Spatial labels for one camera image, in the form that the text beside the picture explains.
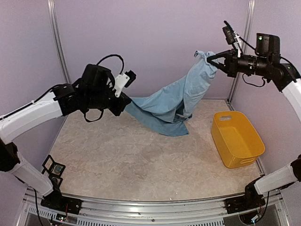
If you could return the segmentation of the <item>light blue printed t-shirt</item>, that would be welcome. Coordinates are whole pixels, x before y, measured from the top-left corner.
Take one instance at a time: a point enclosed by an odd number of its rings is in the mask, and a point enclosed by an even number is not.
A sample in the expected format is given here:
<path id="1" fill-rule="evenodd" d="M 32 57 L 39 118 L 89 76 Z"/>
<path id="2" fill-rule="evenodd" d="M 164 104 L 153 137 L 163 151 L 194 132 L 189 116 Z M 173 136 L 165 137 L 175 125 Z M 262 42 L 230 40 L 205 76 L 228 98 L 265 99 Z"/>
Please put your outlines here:
<path id="1" fill-rule="evenodd" d="M 179 80 L 148 97 L 134 97 L 125 111 L 151 130 L 170 137 L 189 134 L 185 121 L 192 117 L 198 103 L 216 76 L 217 67 L 207 62 L 214 52 L 196 51 L 198 61 Z"/>

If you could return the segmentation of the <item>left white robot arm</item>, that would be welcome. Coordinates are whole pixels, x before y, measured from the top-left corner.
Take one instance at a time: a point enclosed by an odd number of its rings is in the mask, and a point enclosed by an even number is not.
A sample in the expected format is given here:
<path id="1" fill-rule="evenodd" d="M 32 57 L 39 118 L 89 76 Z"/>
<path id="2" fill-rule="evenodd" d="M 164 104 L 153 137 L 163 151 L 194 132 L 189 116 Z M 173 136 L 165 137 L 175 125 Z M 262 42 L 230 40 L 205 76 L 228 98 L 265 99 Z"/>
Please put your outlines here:
<path id="1" fill-rule="evenodd" d="M 74 83 L 57 84 L 36 100 L 1 116 L 0 118 L 0 170 L 8 172 L 32 187 L 55 209 L 62 209 L 66 199 L 48 177 L 33 167 L 17 150 L 14 139 L 52 119 L 91 109 L 103 114 L 105 109 L 120 116 L 131 103 L 123 89 L 136 79 L 133 71 L 120 71 L 114 76 L 100 63 L 88 64 Z"/>

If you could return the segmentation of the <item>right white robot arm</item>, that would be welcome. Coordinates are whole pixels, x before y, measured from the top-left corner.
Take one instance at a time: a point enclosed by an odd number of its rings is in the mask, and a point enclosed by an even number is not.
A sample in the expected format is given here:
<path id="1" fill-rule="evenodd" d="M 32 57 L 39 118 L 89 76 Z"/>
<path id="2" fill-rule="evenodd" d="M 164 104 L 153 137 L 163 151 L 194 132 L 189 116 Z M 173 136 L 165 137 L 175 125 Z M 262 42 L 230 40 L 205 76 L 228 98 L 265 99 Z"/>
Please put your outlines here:
<path id="1" fill-rule="evenodd" d="M 257 75 L 272 81 L 294 109 L 301 115 L 301 75 L 289 61 L 281 62 L 280 38 L 276 35 L 257 33 L 255 55 L 240 53 L 237 49 L 227 50 L 207 58 L 207 62 L 235 78 L 238 73 Z M 290 186 L 301 180 L 301 159 L 298 157 L 286 166 L 252 182 L 247 194 L 241 197 L 240 204 L 245 209 L 252 208 L 259 195 L 274 189 Z"/>

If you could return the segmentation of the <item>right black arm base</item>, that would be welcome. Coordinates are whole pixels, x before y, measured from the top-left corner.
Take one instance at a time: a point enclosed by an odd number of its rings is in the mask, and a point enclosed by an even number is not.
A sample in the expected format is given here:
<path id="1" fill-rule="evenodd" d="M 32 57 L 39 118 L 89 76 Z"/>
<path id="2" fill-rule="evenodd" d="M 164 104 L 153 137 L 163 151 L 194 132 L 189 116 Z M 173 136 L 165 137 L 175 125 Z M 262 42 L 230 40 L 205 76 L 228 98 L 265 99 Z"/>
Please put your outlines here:
<path id="1" fill-rule="evenodd" d="M 257 193 L 255 189 L 255 182 L 259 179 L 260 178 L 255 179 L 247 184 L 243 195 L 227 198 L 224 201 L 228 214 L 251 210 L 266 205 L 263 194 Z"/>

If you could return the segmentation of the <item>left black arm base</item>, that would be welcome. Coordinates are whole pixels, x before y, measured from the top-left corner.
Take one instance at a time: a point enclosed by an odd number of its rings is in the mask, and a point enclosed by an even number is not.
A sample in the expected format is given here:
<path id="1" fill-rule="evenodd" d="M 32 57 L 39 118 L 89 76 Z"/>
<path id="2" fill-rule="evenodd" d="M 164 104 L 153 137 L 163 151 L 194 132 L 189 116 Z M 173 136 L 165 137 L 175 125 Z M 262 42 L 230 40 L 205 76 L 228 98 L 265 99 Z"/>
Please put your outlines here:
<path id="1" fill-rule="evenodd" d="M 81 210 L 82 200 L 63 196 L 60 190 L 53 190 L 49 195 L 42 198 L 40 204 L 53 210 L 78 215 Z"/>

